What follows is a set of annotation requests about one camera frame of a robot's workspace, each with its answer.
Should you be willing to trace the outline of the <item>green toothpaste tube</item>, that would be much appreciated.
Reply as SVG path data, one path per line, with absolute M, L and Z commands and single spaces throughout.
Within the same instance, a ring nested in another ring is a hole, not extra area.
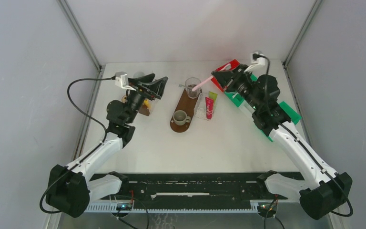
M 209 93 L 208 93 L 208 97 L 209 97 L 211 100 L 213 100 L 213 104 L 215 104 L 215 103 L 216 103 L 217 96 L 218 96 L 218 94 L 217 94 L 217 93 L 214 93 L 214 92 L 212 92 L 212 91 L 209 91 Z

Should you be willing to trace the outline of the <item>grey ceramic cup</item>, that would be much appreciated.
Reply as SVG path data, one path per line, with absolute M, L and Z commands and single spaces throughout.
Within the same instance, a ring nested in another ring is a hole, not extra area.
M 173 122 L 178 126 L 183 126 L 191 122 L 191 117 L 183 110 L 177 110 L 173 114 Z

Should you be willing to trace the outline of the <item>clear textured acrylic holder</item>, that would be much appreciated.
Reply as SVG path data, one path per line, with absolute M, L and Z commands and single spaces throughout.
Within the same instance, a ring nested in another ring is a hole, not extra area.
M 206 121 L 211 121 L 211 119 L 214 116 L 214 112 L 216 111 L 218 101 L 215 101 L 213 104 L 213 111 L 211 112 L 212 118 L 207 118 L 207 111 L 206 111 L 206 96 L 203 93 L 200 93 L 198 96 L 198 100 L 196 102 L 195 108 L 194 108 L 194 116 L 199 119 L 203 119 Z

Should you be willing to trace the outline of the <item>pink toothbrush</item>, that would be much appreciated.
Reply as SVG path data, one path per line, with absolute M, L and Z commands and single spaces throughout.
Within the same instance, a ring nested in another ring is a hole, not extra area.
M 221 69 L 219 69 L 217 71 L 229 70 L 230 68 L 231 68 L 231 64 L 228 63 L 228 64 L 224 65 Z M 211 81 L 213 78 L 214 78 L 213 75 L 209 76 L 207 79 L 205 79 L 204 81 L 197 84 L 193 89 L 191 89 L 191 91 L 196 91 L 197 89 L 200 89 L 204 84 Z

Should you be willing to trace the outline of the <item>red toothpaste tube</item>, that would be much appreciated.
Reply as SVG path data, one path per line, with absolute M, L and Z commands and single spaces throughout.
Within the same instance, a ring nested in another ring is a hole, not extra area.
M 211 120 L 213 116 L 214 110 L 214 100 L 209 97 L 205 97 L 205 111 L 206 111 L 206 119 Z

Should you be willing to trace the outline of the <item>green bin with toothpaste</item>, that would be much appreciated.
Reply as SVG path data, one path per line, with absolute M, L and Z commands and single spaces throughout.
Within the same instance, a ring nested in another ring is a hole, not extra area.
M 270 142 L 273 142 L 273 139 L 269 134 L 273 129 L 277 129 L 279 124 L 288 121 L 296 125 L 302 119 L 301 115 L 284 101 L 280 103 L 269 101 L 268 107 L 263 108 L 260 115 L 260 121 L 263 126 L 261 131 Z

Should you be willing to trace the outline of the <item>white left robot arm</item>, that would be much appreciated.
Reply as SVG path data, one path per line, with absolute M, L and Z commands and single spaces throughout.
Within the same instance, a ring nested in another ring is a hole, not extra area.
M 126 90 L 126 101 L 113 100 L 106 107 L 108 125 L 83 112 L 104 130 L 98 144 L 65 166 L 54 166 L 49 175 L 47 189 L 40 198 L 40 210 L 47 214 L 65 213 L 79 217 L 94 201 L 108 195 L 126 198 L 130 186 L 120 175 L 110 172 L 92 180 L 97 170 L 115 153 L 131 141 L 135 127 L 132 126 L 145 100 L 161 99 L 168 77 L 155 78 L 151 73 L 138 78 L 129 78 L 125 72 L 116 72 L 109 78 Z

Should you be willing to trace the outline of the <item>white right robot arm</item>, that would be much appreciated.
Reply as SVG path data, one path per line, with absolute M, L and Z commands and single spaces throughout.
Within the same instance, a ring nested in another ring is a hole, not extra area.
M 238 93 L 254 109 L 254 124 L 283 149 L 304 178 L 296 180 L 269 171 L 260 177 L 256 185 L 258 196 L 270 198 L 277 194 L 295 200 L 313 219 L 335 213 L 335 209 L 345 203 L 350 212 L 336 215 L 353 215 L 348 198 L 352 178 L 348 173 L 339 174 L 329 166 L 299 134 L 277 101 L 280 89 L 275 77 L 263 74 L 253 81 L 248 66 L 244 64 L 232 70 L 213 71 L 211 75 L 225 91 Z

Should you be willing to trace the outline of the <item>clear glass tumbler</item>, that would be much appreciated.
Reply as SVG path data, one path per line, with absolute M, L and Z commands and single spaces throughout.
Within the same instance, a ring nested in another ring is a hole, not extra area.
M 186 92 L 187 92 L 187 95 L 188 95 L 189 98 L 191 98 L 191 99 L 198 98 L 198 96 L 201 93 L 201 88 L 198 87 L 195 90 L 195 87 L 197 85 L 199 85 L 200 83 L 201 83 L 201 80 L 196 78 L 196 77 L 188 78 L 185 81 L 185 89 L 186 89 Z

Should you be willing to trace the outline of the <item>yellow toothpaste tube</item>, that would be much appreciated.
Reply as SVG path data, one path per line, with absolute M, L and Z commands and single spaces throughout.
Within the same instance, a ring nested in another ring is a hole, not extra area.
M 143 102 L 143 105 L 145 105 L 145 106 L 146 106 L 146 108 L 147 108 L 148 110 L 150 110 L 150 108 L 151 108 L 151 102 L 150 102 L 150 100 L 149 100 L 149 99 L 145 99 L 145 100 L 144 100 L 144 102 Z

